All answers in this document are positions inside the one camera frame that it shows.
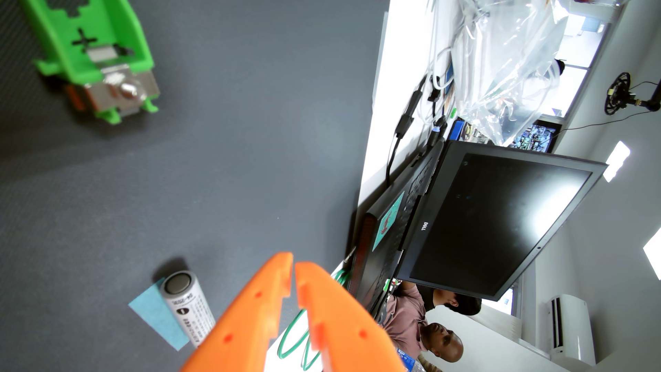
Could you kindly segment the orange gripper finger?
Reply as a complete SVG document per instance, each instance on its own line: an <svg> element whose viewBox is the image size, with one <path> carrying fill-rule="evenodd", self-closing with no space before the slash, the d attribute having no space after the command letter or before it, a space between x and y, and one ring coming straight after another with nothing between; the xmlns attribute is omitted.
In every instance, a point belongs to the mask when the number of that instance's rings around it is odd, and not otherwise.
<svg viewBox="0 0 661 372"><path fill-rule="evenodd" d="M292 267L290 252L269 258L181 371L263 371L269 342L277 337L282 300L291 294Z"/></svg>
<svg viewBox="0 0 661 372"><path fill-rule="evenodd" d="M324 371L405 371L384 329L322 267L302 261L294 272L298 305L307 310Z"/></svg>

